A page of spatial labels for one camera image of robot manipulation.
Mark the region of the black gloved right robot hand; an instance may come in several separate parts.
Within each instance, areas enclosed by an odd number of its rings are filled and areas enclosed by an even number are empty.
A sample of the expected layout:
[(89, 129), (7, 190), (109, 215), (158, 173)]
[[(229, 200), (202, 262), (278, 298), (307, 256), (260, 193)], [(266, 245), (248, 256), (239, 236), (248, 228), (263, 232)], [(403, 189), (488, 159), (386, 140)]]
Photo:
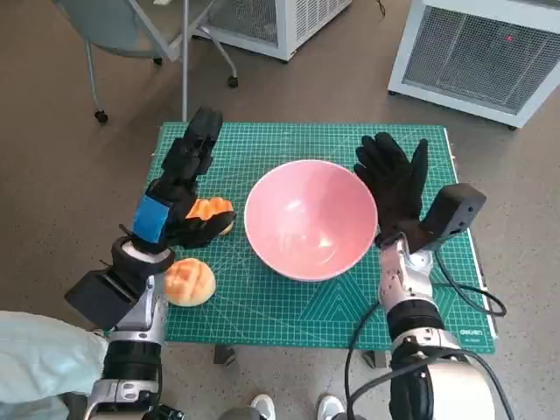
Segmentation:
[(387, 132), (363, 136), (353, 170), (374, 197), (378, 212), (377, 246), (404, 238), (414, 254), (428, 246), (421, 227), (422, 194), (428, 174), (428, 141), (419, 141), (412, 158)]

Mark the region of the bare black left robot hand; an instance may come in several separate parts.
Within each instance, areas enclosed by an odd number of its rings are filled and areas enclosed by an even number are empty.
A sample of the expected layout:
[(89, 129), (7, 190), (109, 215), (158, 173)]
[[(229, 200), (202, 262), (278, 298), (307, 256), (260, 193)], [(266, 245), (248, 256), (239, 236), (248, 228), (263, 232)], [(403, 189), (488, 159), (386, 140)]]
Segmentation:
[(189, 216), (197, 199), (197, 178), (206, 174), (223, 123), (222, 113), (200, 107), (185, 133), (174, 139), (161, 168), (136, 210), (130, 239), (137, 249), (152, 254), (173, 246), (207, 246), (235, 220), (233, 210), (205, 217)]

